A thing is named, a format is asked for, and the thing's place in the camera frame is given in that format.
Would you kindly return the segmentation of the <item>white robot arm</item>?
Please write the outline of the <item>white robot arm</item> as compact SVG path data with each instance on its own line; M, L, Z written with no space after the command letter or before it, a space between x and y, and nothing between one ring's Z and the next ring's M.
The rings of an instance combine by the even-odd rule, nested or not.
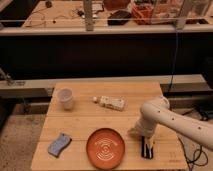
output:
M157 125L161 124L213 151L213 124L176 114L170 110L170 103L164 96L144 102L140 113L139 119L128 131L130 136L151 138Z

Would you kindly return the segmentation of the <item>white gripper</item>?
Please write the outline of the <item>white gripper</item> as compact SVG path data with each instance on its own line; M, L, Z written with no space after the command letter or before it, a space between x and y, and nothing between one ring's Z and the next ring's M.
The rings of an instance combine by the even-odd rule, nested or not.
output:
M148 149L152 149L154 146L154 135L156 129L156 123L148 120L138 120L135 126L128 131L131 137L139 138L141 136L145 138L145 144Z

